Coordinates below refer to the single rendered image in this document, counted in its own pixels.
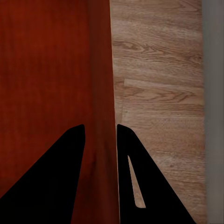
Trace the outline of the storage box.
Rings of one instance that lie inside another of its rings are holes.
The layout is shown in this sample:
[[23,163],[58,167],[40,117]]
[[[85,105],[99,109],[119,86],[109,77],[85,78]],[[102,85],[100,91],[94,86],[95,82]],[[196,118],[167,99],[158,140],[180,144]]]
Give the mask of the storage box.
[[0,0],[0,199],[70,128],[71,224],[120,224],[110,0]]

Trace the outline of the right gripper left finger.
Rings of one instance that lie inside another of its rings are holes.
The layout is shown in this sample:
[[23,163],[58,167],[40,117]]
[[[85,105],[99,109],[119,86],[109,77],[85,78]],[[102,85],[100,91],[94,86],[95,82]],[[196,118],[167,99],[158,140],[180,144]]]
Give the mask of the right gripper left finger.
[[0,224],[71,224],[85,142],[67,130],[0,199]]

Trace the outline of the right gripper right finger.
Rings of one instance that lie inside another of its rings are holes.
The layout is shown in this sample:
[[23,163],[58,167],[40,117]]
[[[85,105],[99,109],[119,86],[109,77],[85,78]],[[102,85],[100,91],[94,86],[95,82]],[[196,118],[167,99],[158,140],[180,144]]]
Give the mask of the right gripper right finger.
[[[146,208],[135,205],[130,157]],[[196,224],[135,134],[117,125],[120,224]]]

